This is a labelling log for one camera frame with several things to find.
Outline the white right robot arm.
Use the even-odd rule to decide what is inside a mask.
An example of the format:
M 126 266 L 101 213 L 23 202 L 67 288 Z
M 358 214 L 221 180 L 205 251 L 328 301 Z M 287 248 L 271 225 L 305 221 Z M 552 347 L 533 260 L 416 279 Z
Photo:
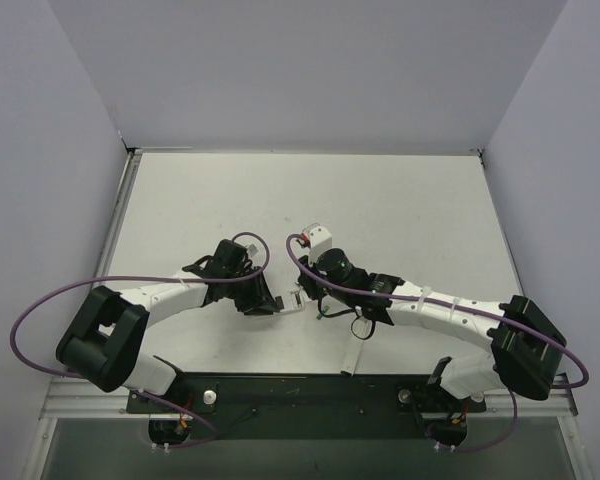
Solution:
M 567 342 L 531 299 L 515 295 L 499 303 L 445 295 L 400 277 L 369 273 L 339 248 L 295 263 L 310 299 L 331 297 L 368 321 L 352 329 L 361 340 L 383 324 L 433 331 L 477 347 L 474 355 L 438 362 L 432 381 L 451 396 L 465 399 L 507 388 L 531 400 L 548 398 Z

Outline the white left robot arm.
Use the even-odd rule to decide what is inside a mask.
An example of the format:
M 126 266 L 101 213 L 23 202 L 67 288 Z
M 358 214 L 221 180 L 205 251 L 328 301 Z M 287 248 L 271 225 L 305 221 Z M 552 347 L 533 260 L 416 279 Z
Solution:
M 186 310 L 228 299 L 245 316 L 273 315 L 283 300 L 271 294 L 249 248 L 223 239 L 211 255 L 165 283 L 115 291 L 91 290 L 56 347 L 56 359 L 104 392 L 143 390 L 163 411 L 184 402 L 177 367 L 143 353 L 146 330 Z

